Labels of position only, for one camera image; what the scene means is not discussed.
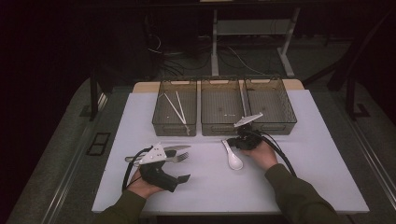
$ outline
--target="person's left hand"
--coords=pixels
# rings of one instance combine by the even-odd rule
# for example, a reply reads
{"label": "person's left hand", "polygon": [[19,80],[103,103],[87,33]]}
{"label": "person's left hand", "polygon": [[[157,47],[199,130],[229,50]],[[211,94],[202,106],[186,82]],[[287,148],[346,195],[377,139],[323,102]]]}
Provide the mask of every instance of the person's left hand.
{"label": "person's left hand", "polygon": [[140,174],[139,169],[134,172],[134,175],[131,178],[131,182],[127,187],[127,190],[147,199],[154,193],[163,191],[162,188],[157,187],[155,185],[151,185],[142,179],[142,175]]}

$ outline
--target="floor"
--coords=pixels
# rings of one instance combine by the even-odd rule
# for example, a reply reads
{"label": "floor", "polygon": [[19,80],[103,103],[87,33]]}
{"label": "floor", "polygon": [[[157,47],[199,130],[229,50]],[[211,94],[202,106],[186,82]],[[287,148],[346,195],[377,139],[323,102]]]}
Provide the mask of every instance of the floor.
{"label": "floor", "polygon": [[[292,39],[288,57],[295,78],[305,80],[314,75],[340,59],[349,47],[347,42],[331,43],[325,47],[324,42],[325,39],[321,36]],[[281,44],[282,39],[274,37],[221,38],[220,75],[265,73],[287,78],[276,55],[276,47]],[[203,37],[198,52],[198,56],[192,58],[180,54],[177,49],[169,49],[168,56],[159,67],[159,74],[210,75],[210,41]],[[322,77],[305,88],[311,91],[346,166],[370,208],[369,213],[340,216],[345,223],[395,223],[396,206],[392,204],[389,199],[391,196],[385,189],[388,185],[389,190],[395,192],[392,180],[396,179],[396,127],[359,84],[356,103],[364,105],[370,117],[352,121],[344,110],[345,88],[338,92],[328,91],[326,84],[330,77],[331,74]],[[118,129],[123,106],[131,90],[131,86],[116,87],[111,94],[106,95],[106,103],[100,107],[97,118],[90,121],[89,80],[81,83],[8,223],[93,221],[96,214],[91,208],[95,193]],[[110,133],[105,153],[100,157],[87,156],[85,150],[96,133]],[[380,162],[369,162],[375,156]],[[382,166],[386,172],[379,175],[374,172],[375,166]],[[386,175],[390,180],[381,177]],[[287,223],[282,216],[158,217],[157,222]]]}

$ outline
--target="white spoon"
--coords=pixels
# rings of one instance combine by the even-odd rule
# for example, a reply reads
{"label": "white spoon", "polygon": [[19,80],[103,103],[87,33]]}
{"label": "white spoon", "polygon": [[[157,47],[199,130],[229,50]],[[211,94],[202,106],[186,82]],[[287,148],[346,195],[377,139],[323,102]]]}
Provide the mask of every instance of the white spoon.
{"label": "white spoon", "polygon": [[233,151],[230,148],[230,145],[228,145],[227,140],[221,140],[221,142],[224,144],[225,149],[227,149],[228,153],[228,164],[230,165],[231,169],[233,170],[240,170],[242,167],[244,167],[244,163],[242,163],[241,159],[239,159],[235,154],[233,154]]}

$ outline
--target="white table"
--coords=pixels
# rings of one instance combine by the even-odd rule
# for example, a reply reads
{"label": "white table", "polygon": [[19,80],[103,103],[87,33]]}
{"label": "white table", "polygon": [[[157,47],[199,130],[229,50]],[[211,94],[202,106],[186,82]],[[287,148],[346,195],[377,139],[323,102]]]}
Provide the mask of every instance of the white table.
{"label": "white table", "polygon": [[[151,124],[156,104],[157,84],[136,84],[130,94],[109,155],[93,212],[101,212],[121,195],[127,168],[126,156],[161,141],[164,147],[191,145],[188,159],[167,162],[163,170],[172,176],[191,174],[189,181],[175,192],[164,191],[150,197],[142,215],[225,215],[279,214],[274,192],[251,158],[234,152],[244,162],[239,171],[230,169],[220,139],[202,136],[198,105],[197,135],[194,137],[158,137]],[[288,91],[298,122],[290,135],[274,135],[300,178],[311,183],[318,193],[340,214],[368,212],[350,172],[318,112],[309,91]]]}

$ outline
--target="sleeve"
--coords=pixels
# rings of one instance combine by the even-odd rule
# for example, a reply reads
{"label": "sleeve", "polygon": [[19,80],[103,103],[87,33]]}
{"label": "sleeve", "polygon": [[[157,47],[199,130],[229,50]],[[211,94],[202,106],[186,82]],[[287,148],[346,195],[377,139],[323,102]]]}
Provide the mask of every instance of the sleeve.
{"label": "sleeve", "polygon": [[290,223],[341,223],[332,206],[314,187],[291,175],[283,164],[271,167],[265,177],[274,188],[279,209]]}
{"label": "sleeve", "polygon": [[137,224],[146,199],[125,190],[119,200],[98,215],[93,224]]}

